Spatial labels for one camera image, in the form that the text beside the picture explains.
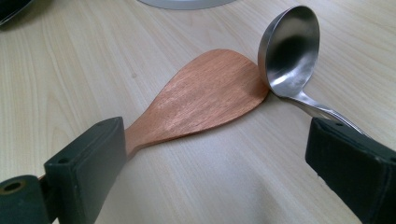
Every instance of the clamp jaw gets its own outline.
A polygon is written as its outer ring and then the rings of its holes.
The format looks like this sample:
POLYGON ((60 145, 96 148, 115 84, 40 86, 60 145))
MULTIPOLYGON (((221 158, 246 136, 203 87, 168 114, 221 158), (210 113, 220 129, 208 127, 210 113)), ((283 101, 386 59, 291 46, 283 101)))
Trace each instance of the clamp jaw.
POLYGON ((396 223, 396 152, 337 121, 313 118, 306 162, 362 223, 396 223))
POLYGON ((94 223, 126 162, 122 118, 98 122, 49 159, 44 176, 0 183, 0 223, 94 223))

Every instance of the gray object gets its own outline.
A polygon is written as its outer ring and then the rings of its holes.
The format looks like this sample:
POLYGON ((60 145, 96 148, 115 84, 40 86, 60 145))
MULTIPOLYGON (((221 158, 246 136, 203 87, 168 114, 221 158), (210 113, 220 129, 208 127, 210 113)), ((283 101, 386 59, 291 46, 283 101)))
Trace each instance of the gray object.
POLYGON ((340 121, 368 136, 340 113, 304 93, 317 62, 319 40, 318 19, 309 7, 293 7, 277 16, 259 47, 262 80, 276 96, 291 100, 309 115, 340 121))
POLYGON ((208 7, 218 7, 235 0, 139 0, 153 7, 167 9, 202 9, 208 7))

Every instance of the silver ladle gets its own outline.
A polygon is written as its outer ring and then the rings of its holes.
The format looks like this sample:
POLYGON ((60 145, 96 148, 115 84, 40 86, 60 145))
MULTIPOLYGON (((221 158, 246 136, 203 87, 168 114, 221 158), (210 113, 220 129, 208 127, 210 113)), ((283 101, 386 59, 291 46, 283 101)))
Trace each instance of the silver ladle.
POLYGON ((292 100, 309 115, 340 121, 368 136, 340 113, 304 93, 318 59, 319 40, 318 19, 309 7, 292 7, 277 16, 265 30, 259 47, 258 64, 264 83, 276 96, 292 100))

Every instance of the table surface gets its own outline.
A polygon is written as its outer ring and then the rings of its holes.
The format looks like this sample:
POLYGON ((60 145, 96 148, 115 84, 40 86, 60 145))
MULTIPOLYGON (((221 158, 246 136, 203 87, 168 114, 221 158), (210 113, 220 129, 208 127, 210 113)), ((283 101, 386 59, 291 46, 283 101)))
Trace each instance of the table surface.
MULTIPOLYGON (((396 2, 237 0, 176 11, 136 0, 40 0, 0 29, 0 180, 43 163, 94 123, 128 127, 183 65, 211 49, 257 62, 296 5, 317 14, 305 91, 396 148, 396 2)), ((97 223, 359 223, 304 161, 311 118, 272 93, 241 119, 139 151, 97 223)))

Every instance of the wood grain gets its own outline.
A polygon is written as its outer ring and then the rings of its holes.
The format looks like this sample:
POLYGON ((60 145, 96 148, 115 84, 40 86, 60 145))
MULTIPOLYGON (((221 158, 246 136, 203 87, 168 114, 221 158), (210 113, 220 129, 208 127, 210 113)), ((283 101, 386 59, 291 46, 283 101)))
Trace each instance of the wood grain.
POLYGON ((268 93, 258 66, 227 49, 214 49, 184 66, 126 131, 129 158, 137 150, 237 119, 268 93))
MULTIPOLYGON (((282 11, 320 25, 304 90, 396 148, 396 1, 237 0, 164 10, 136 0, 34 1, 0 28, 0 179, 43 163, 94 123, 130 126, 188 62, 232 49, 257 62, 282 11)), ((244 117, 139 151, 97 223, 360 223, 304 161, 310 117, 269 94, 244 117)))

